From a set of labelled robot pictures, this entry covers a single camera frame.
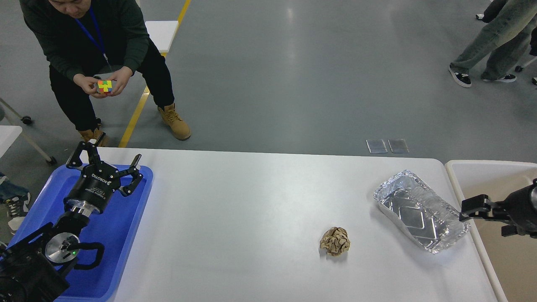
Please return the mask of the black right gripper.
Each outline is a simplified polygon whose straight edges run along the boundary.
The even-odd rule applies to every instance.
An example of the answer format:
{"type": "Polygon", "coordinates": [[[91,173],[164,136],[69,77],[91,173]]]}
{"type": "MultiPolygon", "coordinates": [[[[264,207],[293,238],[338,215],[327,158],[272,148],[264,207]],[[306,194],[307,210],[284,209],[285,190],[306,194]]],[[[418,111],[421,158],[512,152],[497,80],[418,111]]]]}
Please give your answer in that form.
{"type": "Polygon", "coordinates": [[[461,202],[459,220],[483,219],[508,222],[502,226],[503,237],[529,235],[537,237],[537,180],[527,187],[510,193],[504,201],[493,202],[486,194],[461,202]]]}

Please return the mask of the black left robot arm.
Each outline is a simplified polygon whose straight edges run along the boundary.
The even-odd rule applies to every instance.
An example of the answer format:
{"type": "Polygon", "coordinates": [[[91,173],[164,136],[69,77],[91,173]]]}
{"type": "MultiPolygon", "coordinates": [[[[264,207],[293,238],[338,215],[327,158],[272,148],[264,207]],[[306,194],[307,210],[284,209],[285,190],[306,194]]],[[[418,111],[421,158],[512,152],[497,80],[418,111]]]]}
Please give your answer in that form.
{"type": "Polygon", "coordinates": [[[90,216],[103,214],[115,193],[132,195],[143,179],[139,161],[126,169],[104,162],[95,143],[81,141],[66,163],[80,171],[62,198],[64,212],[1,253],[2,302],[52,302],[69,287],[72,270],[92,270],[105,255],[101,242],[83,242],[90,216]]]}

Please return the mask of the person's right hand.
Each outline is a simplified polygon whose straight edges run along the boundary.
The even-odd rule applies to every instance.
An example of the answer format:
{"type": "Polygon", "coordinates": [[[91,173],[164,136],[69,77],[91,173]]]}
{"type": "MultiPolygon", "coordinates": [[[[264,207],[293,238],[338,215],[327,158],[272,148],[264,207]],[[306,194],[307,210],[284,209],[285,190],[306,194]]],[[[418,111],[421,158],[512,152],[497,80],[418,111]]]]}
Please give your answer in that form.
{"type": "Polygon", "coordinates": [[[73,82],[78,85],[82,90],[91,97],[94,98],[106,98],[107,94],[100,94],[96,91],[94,84],[98,83],[98,79],[94,77],[88,77],[83,74],[75,74],[73,82]]]}

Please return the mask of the person's left hand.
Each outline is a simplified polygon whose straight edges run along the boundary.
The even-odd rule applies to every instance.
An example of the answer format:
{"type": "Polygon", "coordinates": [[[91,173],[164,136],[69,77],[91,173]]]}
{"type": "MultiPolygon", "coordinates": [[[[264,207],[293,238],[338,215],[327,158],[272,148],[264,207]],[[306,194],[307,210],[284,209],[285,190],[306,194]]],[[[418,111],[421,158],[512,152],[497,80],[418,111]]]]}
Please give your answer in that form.
{"type": "Polygon", "coordinates": [[[110,97],[118,96],[126,88],[130,78],[133,76],[133,71],[127,66],[121,67],[119,70],[113,72],[106,80],[115,81],[112,85],[112,92],[110,97]]]}

